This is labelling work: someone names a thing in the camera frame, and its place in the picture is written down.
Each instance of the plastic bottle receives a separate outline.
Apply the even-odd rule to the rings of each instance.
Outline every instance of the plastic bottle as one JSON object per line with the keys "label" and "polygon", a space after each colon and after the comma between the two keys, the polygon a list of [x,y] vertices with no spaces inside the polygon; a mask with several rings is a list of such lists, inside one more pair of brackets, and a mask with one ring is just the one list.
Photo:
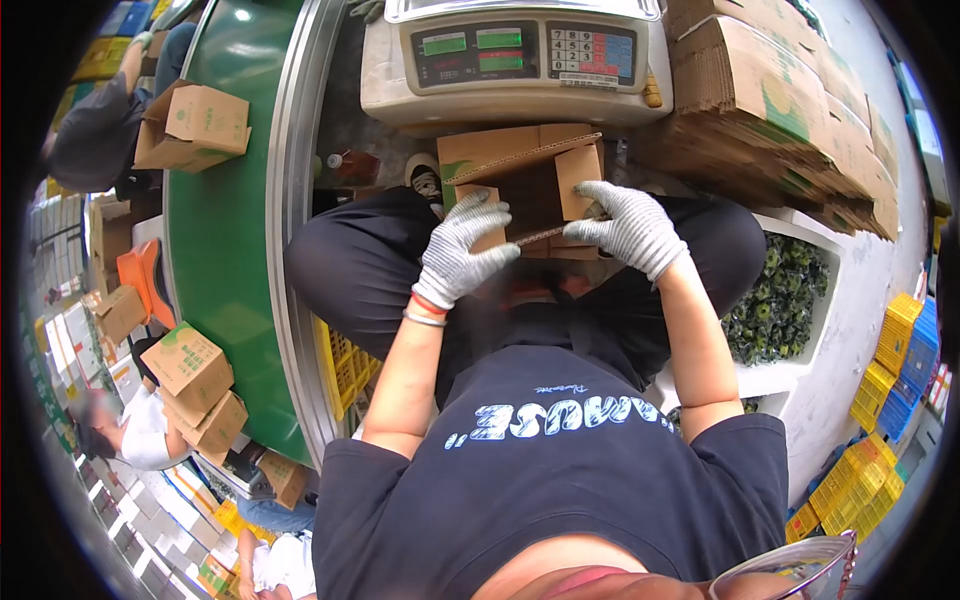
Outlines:
{"label": "plastic bottle", "polygon": [[344,150],[326,158],[326,166],[341,180],[354,185],[373,185],[380,171],[380,159],[359,150]]}

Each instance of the hand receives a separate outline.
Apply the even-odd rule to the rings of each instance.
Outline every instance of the hand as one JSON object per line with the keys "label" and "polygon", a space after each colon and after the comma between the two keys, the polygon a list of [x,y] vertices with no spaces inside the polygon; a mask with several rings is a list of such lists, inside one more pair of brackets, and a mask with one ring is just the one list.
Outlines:
{"label": "hand", "polygon": [[520,256],[517,244],[470,253],[482,235],[506,227],[513,219],[506,203],[484,204],[489,196],[488,190],[470,192],[430,234],[420,281],[414,284],[418,296],[449,310],[455,301]]}
{"label": "hand", "polygon": [[240,586],[238,587],[241,600],[257,600],[258,596],[253,591],[253,577],[240,577]]}
{"label": "hand", "polygon": [[141,32],[136,35],[136,37],[130,40],[130,45],[133,46],[136,42],[140,42],[143,52],[147,51],[147,48],[150,48],[150,42],[154,41],[154,35],[150,32]]}
{"label": "hand", "polygon": [[653,283],[678,256],[688,252],[663,206],[649,195],[606,181],[582,181],[573,189],[600,203],[612,218],[568,223],[565,238],[596,244],[642,271]]}
{"label": "hand", "polygon": [[348,6],[356,8],[350,11],[350,16],[363,15],[363,22],[370,25],[383,14],[384,0],[347,0]]}

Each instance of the woman's left hand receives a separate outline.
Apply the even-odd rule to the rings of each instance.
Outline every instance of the woman's left hand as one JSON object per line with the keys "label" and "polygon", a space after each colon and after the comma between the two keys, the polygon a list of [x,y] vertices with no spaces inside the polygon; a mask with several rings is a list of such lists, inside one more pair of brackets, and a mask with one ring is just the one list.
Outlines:
{"label": "woman's left hand", "polygon": [[489,196],[489,190],[470,192],[430,234],[420,281],[413,288],[418,296],[449,310],[454,302],[520,256],[520,246],[512,243],[470,253],[481,236],[506,227],[513,219],[506,203],[485,204]]}

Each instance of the black pants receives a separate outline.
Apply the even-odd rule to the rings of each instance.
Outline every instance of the black pants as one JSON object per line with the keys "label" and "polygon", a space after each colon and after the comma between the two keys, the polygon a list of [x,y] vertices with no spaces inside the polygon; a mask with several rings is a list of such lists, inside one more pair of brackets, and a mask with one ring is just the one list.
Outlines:
{"label": "black pants", "polygon": [[[726,315],[760,274],[766,254],[762,229],[738,204],[658,200],[689,246],[717,315]],[[420,278],[419,259],[430,231],[438,223],[423,197],[406,187],[344,204],[297,232],[284,254],[288,280],[314,314],[383,360],[410,300],[410,287]],[[603,338],[615,340],[644,382],[651,381],[670,357],[660,292],[651,287],[643,273],[625,268],[573,301],[576,311],[603,329]],[[552,344],[549,336],[530,340],[516,335],[516,327],[523,325],[519,322],[549,314],[545,305],[535,310],[521,305],[512,316],[504,316],[494,302],[459,300],[444,330],[438,403],[443,406],[442,398],[457,373],[485,351],[507,345],[505,327],[515,330],[507,333],[509,344]],[[614,360],[607,360],[603,351],[595,355],[604,362]]]}

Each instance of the eyeglasses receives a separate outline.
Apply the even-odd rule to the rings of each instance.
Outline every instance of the eyeglasses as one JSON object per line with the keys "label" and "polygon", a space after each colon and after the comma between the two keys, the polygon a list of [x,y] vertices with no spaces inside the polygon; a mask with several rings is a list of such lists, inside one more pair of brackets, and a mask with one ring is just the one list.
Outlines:
{"label": "eyeglasses", "polygon": [[[722,573],[710,584],[710,600],[812,600],[836,576],[840,600],[856,565],[856,552],[855,530],[791,543]],[[843,568],[834,569],[841,560]]]}

